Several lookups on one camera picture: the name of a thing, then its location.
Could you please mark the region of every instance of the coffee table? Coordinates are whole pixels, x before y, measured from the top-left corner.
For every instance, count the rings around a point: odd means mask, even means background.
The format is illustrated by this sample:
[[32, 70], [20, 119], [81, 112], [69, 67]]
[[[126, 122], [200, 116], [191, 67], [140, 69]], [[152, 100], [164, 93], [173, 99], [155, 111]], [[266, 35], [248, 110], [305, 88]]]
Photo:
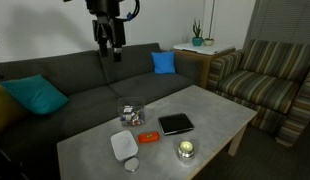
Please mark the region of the coffee table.
[[[195, 129], [183, 134], [164, 136], [158, 117], [186, 113]], [[256, 112], [197, 86], [190, 86], [145, 106], [143, 126], [122, 126], [115, 118], [57, 144], [62, 180], [76, 179], [191, 179], [229, 142], [229, 154], [235, 155], [246, 125]], [[160, 140], [138, 144], [139, 168], [128, 172], [116, 160], [110, 138], [130, 130], [137, 136], [159, 131]], [[177, 147], [183, 140], [193, 143], [195, 157], [182, 162]]]

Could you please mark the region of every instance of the blue throw pillow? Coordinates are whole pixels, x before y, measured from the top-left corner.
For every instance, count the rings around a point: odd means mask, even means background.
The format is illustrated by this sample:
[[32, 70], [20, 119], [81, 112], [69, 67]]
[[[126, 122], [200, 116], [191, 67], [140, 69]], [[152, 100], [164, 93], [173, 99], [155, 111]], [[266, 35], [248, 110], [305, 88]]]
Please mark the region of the blue throw pillow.
[[42, 75], [0, 84], [26, 109], [35, 114], [50, 114], [61, 108], [68, 98]]
[[173, 74], [175, 73], [174, 52], [152, 52], [153, 62], [156, 74]]

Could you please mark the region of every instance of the orange object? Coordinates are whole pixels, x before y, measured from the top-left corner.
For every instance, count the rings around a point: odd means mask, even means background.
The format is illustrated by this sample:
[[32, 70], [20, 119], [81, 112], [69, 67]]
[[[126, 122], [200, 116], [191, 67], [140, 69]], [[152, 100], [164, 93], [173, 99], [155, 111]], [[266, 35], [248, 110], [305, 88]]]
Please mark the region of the orange object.
[[159, 140], [159, 133], [157, 131], [138, 135], [139, 143], [149, 143], [157, 140]]

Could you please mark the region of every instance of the tablet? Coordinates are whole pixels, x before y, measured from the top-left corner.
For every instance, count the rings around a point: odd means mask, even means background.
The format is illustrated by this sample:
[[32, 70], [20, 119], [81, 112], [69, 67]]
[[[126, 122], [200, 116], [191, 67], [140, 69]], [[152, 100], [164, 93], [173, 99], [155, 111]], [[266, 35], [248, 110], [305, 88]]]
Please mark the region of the tablet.
[[179, 134], [194, 129], [184, 113], [159, 117], [158, 121], [164, 135]]

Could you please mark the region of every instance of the armchair cushion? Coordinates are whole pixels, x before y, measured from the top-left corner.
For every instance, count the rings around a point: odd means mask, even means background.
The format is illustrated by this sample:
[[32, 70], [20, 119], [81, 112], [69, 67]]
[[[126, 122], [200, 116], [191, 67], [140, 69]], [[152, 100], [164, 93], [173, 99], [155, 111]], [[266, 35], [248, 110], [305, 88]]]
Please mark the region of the armchair cushion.
[[301, 82], [310, 67], [310, 45], [251, 40], [239, 69]]
[[283, 123], [276, 140], [286, 146], [292, 146], [304, 128], [310, 122], [310, 70], [297, 94], [292, 108]]
[[242, 50], [237, 50], [213, 59], [209, 69], [207, 89], [215, 92], [218, 82], [237, 70], [243, 55], [244, 52]]
[[299, 87], [293, 81], [239, 70], [221, 80], [218, 91], [287, 113]]

